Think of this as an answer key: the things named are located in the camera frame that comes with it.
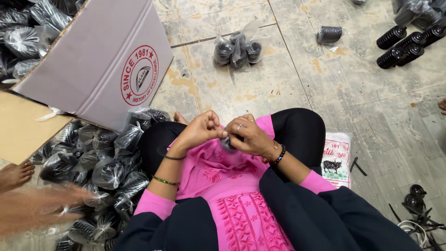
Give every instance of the hand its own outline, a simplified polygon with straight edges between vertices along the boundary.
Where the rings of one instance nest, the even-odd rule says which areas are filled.
[[[231,145],[243,153],[261,156],[271,161],[278,157],[282,151],[280,144],[274,142],[256,124],[252,114],[235,118],[227,125],[226,131],[230,134]],[[244,140],[240,141],[235,134],[242,136]]]
[[[224,138],[228,132],[220,127],[220,119],[209,110],[196,116],[169,149],[171,157],[184,157],[188,150],[214,138]]]

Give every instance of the person's foot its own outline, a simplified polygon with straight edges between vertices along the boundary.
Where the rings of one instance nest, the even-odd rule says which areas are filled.
[[[175,112],[173,121],[185,124],[186,126],[189,124],[189,122],[178,111]]]
[[[9,164],[0,170],[0,193],[21,187],[31,179],[34,165],[27,161],[24,164]]]
[[[443,109],[442,114],[446,115],[446,98],[444,98],[442,101],[440,101],[440,104],[438,104],[438,107]]]

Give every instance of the bangle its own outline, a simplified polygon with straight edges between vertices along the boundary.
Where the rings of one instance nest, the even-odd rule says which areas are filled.
[[[152,178],[154,178],[154,179],[156,179],[156,180],[158,180],[158,181],[161,181],[161,182],[163,182],[163,183],[169,184],[169,185],[179,185],[179,184],[180,184],[179,182],[178,182],[178,183],[168,182],[168,181],[166,181],[166,180],[159,179],[159,178],[157,178],[157,177],[155,177],[155,176],[153,176],[153,175],[152,175]]]
[[[276,159],[276,161],[274,161],[274,162],[270,162],[269,163],[269,165],[270,166],[272,166],[272,165],[275,165],[275,164],[277,164],[277,163],[279,163],[279,161],[281,161],[282,160],[282,158],[283,158],[283,155],[285,155],[285,152],[286,152],[286,147],[285,147],[285,145],[284,144],[281,144],[281,146],[282,146],[282,152],[280,153],[280,156]]]
[[[164,155],[164,154],[162,154],[161,152],[160,152],[160,149],[161,148],[168,148],[168,146],[159,146],[158,148],[157,148],[157,153],[159,154],[159,155],[161,155],[161,156],[163,156],[164,158],[167,158],[167,159],[173,159],[173,160],[182,160],[182,159],[185,159],[187,156],[184,156],[184,157],[181,157],[181,158],[175,158],[175,157],[169,157],[169,156],[166,156],[166,155]]]

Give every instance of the embroidered pink kurta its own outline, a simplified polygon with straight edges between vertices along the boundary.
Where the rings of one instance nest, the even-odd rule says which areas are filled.
[[[271,139],[271,115],[256,120]],[[226,150],[218,139],[192,150],[183,161],[177,199],[203,197],[217,226],[219,250],[294,250],[259,189],[269,164],[260,157]],[[336,189],[311,171],[300,184],[314,193]],[[153,212],[166,219],[175,202],[144,191],[134,214]]]

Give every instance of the tiled floor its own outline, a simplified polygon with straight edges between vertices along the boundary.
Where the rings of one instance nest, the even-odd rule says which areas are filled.
[[[446,39],[405,67],[380,69],[376,39],[394,26],[391,1],[154,0],[174,54],[152,101],[186,119],[213,109],[223,124],[292,107],[319,113],[327,131],[353,135],[351,155],[368,173],[352,173],[353,190],[396,222],[409,187],[421,184],[432,218],[446,222]],[[249,72],[213,64],[214,37],[259,20],[271,38],[265,57]],[[321,25],[342,26],[334,52],[315,42]],[[408,28],[408,33],[416,31]],[[28,186],[39,184],[34,177]],[[435,231],[439,243],[446,232]],[[0,250],[50,250],[51,237],[35,231],[0,242]]]

